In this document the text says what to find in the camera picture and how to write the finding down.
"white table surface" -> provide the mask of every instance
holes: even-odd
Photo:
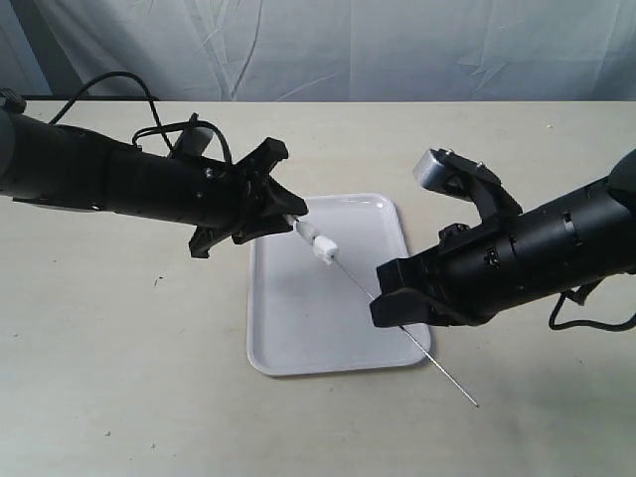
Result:
[[[32,102],[28,112],[48,119],[58,107]],[[274,175],[299,195],[387,195],[411,252],[448,224],[478,222],[470,205],[416,186],[410,171],[426,147],[483,161],[529,210],[606,175],[636,146],[630,103],[159,111],[165,122],[199,112],[236,158],[265,136],[284,140],[291,158]],[[152,120],[143,103],[91,102],[65,122],[127,140]],[[6,198],[0,217],[2,476],[636,472],[636,334],[551,332],[555,298],[480,328],[434,330],[435,355],[479,409],[430,365],[277,380],[245,357],[248,245],[225,242],[196,260],[191,227]],[[612,279],[563,318],[624,319],[633,290],[633,279]]]

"plastic tray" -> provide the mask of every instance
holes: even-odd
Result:
[[[339,261],[372,294],[376,267],[407,256],[394,204],[379,194],[307,199],[304,218],[340,247]],[[423,359],[400,329],[373,326],[369,297],[336,264],[315,257],[297,234],[251,246],[247,356],[270,376],[409,366]],[[426,349],[425,325],[409,331]]]

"wire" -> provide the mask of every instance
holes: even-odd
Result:
[[[565,302],[566,298],[567,296],[562,293],[561,296],[558,298],[558,301],[556,302],[555,309],[551,313],[550,319],[548,320],[548,326],[550,326],[551,330],[559,331],[566,330],[567,328],[574,328],[576,326],[586,326],[588,328],[595,328],[602,331],[618,332],[631,330],[632,328],[636,327],[636,314],[634,314],[634,316],[632,316],[626,322],[618,323],[615,325],[592,320],[572,320],[566,321],[565,323],[556,323],[557,315],[563,307],[563,303]]]
[[[223,151],[223,158],[226,161],[228,167],[231,167],[233,164],[232,161],[232,152],[230,151],[230,146],[228,145],[228,141],[226,137],[221,132],[221,130],[215,126],[212,122],[195,120],[195,121],[183,121],[183,122],[173,122],[171,124],[164,124],[159,126],[150,126],[144,127],[143,129],[139,129],[132,136],[132,144],[137,146],[137,142],[142,137],[153,136],[156,134],[165,134],[166,132],[176,132],[176,131],[185,131],[189,129],[196,129],[202,127],[204,129],[211,129],[214,131],[217,136],[219,136],[219,142],[221,143],[221,149]]]
[[[146,85],[146,83],[144,82],[143,79],[141,79],[138,75],[135,75],[133,73],[129,73],[129,72],[110,72],[110,73],[105,73],[103,75],[100,75],[98,77],[95,77],[93,79],[91,79],[90,81],[86,82],[80,89],[78,92],[76,92],[74,94],[74,96],[69,99],[69,101],[67,101],[67,103],[64,105],[64,107],[62,109],[60,109],[60,111],[53,117],[53,119],[51,119],[49,121],[49,124],[57,124],[58,121],[60,121],[60,119],[62,119],[64,117],[64,115],[69,112],[69,109],[71,109],[73,107],[73,105],[78,102],[78,99],[80,99],[80,96],[82,96],[85,92],[87,92],[91,87],[95,86],[97,83],[102,82],[104,80],[107,80],[109,78],[129,78],[131,80],[134,80],[137,84],[139,84],[139,86],[141,87],[141,89],[143,89],[143,92],[146,96],[146,101],[148,101],[148,105],[150,106],[150,110],[152,111],[152,117],[154,117],[155,119],[155,123],[157,124],[158,128],[163,127],[163,125],[161,124],[161,119],[159,118],[159,113],[157,112],[157,108],[155,107],[155,101],[152,97],[152,94],[150,93],[150,89],[148,89],[148,86]],[[168,136],[166,135],[165,132],[159,132],[159,134],[161,134],[161,137],[163,138],[164,142],[166,143],[166,145],[168,146],[168,149],[170,149],[170,151],[172,152],[172,150],[174,149],[172,142],[170,142],[170,139],[168,138]]]

